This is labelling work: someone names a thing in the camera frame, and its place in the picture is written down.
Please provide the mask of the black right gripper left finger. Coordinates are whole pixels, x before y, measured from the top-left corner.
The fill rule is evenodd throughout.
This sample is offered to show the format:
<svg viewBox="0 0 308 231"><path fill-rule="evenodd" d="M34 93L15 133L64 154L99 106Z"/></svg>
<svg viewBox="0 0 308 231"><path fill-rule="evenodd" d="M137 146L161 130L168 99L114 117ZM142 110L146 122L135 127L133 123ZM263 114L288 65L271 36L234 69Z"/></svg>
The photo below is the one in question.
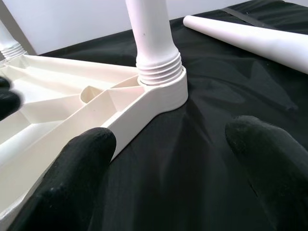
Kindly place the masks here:
<svg viewBox="0 0 308 231"><path fill-rule="evenodd" d="M27 193L9 231L86 231L101 181L116 150L107 128L71 139Z"/></svg>

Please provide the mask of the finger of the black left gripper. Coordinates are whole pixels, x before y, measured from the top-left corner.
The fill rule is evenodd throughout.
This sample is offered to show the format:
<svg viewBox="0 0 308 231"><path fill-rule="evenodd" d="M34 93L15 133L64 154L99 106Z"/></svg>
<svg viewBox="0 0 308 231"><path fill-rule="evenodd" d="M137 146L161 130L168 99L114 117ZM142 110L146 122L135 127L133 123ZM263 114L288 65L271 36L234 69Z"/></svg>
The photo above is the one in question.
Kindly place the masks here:
<svg viewBox="0 0 308 231"><path fill-rule="evenodd" d="M21 97L10 90L0 91L0 119L4 120L19 110L22 105Z"/></svg>
<svg viewBox="0 0 308 231"><path fill-rule="evenodd" d="M0 77L0 89L9 90L11 88L11 82L4 77Z"/></svg>

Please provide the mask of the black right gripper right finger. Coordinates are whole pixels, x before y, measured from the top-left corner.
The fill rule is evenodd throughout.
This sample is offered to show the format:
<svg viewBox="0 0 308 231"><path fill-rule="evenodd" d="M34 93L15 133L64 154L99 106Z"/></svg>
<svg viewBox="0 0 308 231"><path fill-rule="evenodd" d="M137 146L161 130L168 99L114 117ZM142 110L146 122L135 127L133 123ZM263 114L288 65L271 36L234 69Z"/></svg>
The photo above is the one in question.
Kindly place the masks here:
<svg viewBox="0 0 308 231"><path fill-rule="evenodd" d="M308 152L284 129L254 116L225 126L232 152L276 231L308 229Z"/></svg>

